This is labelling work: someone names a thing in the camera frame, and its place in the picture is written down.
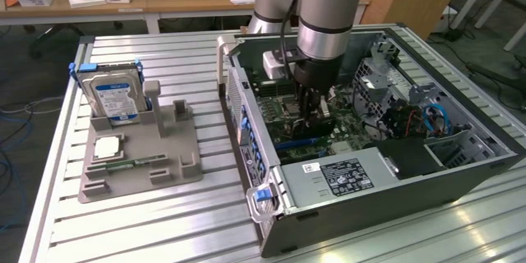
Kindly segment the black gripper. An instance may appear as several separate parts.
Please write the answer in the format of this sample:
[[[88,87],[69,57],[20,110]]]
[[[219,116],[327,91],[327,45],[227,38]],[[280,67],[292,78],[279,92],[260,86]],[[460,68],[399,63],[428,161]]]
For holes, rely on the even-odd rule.
[[[296,62],[292,76],[297,85],[296,98],[300,109],[316,109],[321,97],[328,95],[329,88],[339,77],[341,56],[333,59],[305,59]]]

